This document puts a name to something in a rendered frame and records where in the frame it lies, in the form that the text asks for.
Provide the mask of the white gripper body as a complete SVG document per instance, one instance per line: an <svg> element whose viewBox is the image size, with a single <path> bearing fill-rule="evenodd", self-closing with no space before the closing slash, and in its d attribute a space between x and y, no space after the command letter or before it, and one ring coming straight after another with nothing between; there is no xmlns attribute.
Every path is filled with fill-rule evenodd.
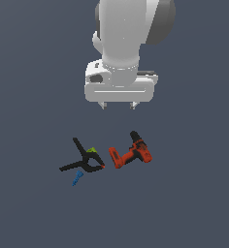
<svg viewBox="0 0 229 248"><path fill-rule="evenodd" d="M85 70L85 98L89 102L149 102L158 81L155 71L139 71L129 86L112 84L113 69L105 69L101 60L90 62Z"/></svg>

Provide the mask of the orange and black power drill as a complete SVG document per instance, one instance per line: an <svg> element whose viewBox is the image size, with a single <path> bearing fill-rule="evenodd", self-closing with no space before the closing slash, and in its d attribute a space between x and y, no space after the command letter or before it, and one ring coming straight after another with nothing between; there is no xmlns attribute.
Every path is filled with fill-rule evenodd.
<svg viewBox="0 0 229 248"><path fill-rule="evenodd" d="M116 169L120 169L124 165L127 165L136 159L139 159L144 163L149 163L152 160L152 156L147 149L147 145L139 134L136 131L132 131L130 133L130 137L133 141L132 146L123 156L120 156L114 147L109 148L109 153Z"/></svg>

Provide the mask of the black spring clamp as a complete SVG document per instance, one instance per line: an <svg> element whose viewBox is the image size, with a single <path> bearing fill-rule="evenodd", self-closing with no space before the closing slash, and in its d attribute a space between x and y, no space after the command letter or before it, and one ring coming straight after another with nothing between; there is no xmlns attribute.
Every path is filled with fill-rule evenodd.
<svg viewBox="0 0 229 248"><path fill-rule="evenodd" d="M61 171L66 171L74 168L82 168L86 172L94 172L102 170L105 167L105 163L103 162L97 152L87 152L77 138L73 138L73 142L75 143L77 149L81 153L82 159L80 161L61 167ZM98 163L98 166L92 167L91 165L89 165L88 162L90 159L94 159Z"/></svg>

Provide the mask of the small blue screw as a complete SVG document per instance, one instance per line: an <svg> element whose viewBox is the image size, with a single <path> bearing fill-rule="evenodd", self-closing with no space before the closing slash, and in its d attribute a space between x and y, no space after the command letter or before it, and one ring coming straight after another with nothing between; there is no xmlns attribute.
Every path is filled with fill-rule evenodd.
<svg viewBox="0 0 229 248"><path fill-rule="evenodd" d="M76 177L75 177L75 179L73 180L72 186L75 186L75 185L78 183L78 181L79 181L79 179L80 179L81 177L83 177L83 172L81 172L81 171L78 170L78 171L76 172Z"/></svg>

